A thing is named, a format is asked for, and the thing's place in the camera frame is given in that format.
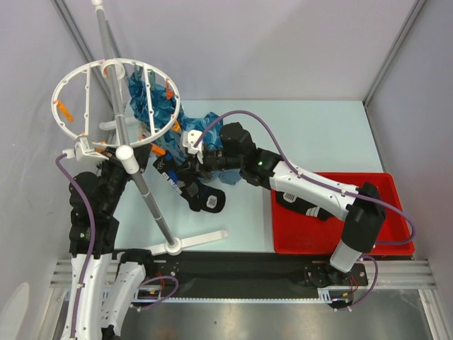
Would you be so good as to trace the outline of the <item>white round clip hanger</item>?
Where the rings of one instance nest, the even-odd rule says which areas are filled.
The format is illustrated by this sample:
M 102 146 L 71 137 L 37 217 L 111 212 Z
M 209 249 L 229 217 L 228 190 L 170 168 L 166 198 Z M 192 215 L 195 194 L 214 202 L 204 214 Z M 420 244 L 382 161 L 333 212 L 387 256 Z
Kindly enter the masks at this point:
M 124 115 L 124 109 L 122 108 L 122 87 L 120 81 L 125 77 L 125 68 L 126 64 L 132 65 L 134 67 L 142 68 L 144 72 L 145 80 L 145 91 L 146 91 L 146 100 L 148 105 L 147 114 L 149 117 L 149 136 L 144 139 L 138 139 L 134 142 L 129 140 L 127 126 L 136 122 L 136 120 L 127 120 Z M 113 90 L 111 97 L 113 98 L 113 112 L 114 120 L 106 123 L 101 128 L 103 130 L 115 130 L 117 136 L 117 142 L 115 144 L 108 144 L 102 142 L 93 142 L 92 145 L 96 148 L 106 148 L 114 147 L 118 148 L 121 145 L 129 145 L 132 148 L 140 147 L 145 144 L 149 144 L 170 130 L 176 123 L 180 110 L 182 108 L 180 102 L 179 91 L 174 83 L 174 81 L 160 69 L 151 66 L 145 62 L 140 62 L 134 59 L 126 58 L 112 58 L 105 60 L 97 60 L 94 62 L 89 62 L 85 65 L 80 66 L 79 68 L 71 71 L 66 75 L 54 89 L 52 98 L 51 98 L 51 110 L 55 121 L 62 131 L 72 138 L 73 140 L 79 140 L 81 138 L 87 138 L 89 136 L 89 124 L 90 124 L 90 88 L 91 88 L 91 73 L 94 69 L 99 69 L 101 75 L 104 79 L 108 81 L 108 85 Z M 161 77 L 165 81 L 165 93 L 170 94 L 168 98 L 174 104 L 174 110 L 170 114 L 169 121 L 162 127 L 155 126 L 156 123 L 156 110 L 153 107 L 153 101 L 151 98 L 151 83 L 149 81 L 149 75 L 153 73 Z M 68 83 L 77 75 L 85 74 L 86 75 L 86 84 L 85 84 L 85 111 L 84 111 L 84 131 L 80 134 L 74 133 L 67 127 L 68 122 L 72 122 L 74 117 L 71 115 L 66 106 L 60 101 L 59 95 L 62 89 L 68 85 Z

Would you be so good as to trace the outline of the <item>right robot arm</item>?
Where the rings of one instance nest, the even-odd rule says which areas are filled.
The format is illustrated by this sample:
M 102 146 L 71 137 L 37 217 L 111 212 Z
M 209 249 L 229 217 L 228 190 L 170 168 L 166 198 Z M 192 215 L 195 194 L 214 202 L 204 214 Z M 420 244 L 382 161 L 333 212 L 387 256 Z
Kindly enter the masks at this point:
M 298 168 L 283 156 L 257 147 L 240 123 L 223 126 L 220 140 L 221 148 L 207 149 L 200 131 L 184 132 L 181 142 L 190 170 L 208 177 L 215 171 L 237 169 L 253 186 L 294 196 L 343 221 L 340 241 L 318 272 L 320 286 L 346 282 L 355 262 L 372 250 L 386 219 L 377 187 L 340 183 Z

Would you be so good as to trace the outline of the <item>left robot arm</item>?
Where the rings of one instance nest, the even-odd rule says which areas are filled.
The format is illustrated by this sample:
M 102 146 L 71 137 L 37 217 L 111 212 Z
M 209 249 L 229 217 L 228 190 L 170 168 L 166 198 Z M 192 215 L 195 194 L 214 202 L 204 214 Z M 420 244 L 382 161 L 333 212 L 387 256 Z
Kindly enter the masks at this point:
M 119 222 L 114 212 L 130 175 L 105 148 L 99 174 L 69 176 L 71 229 L 71 290 L 63 339 L 119 339 L 122 323 L 141 283 L 156 275 L 149 250 L 127 249 L 120 257 L 115 280 L 104 296 Z

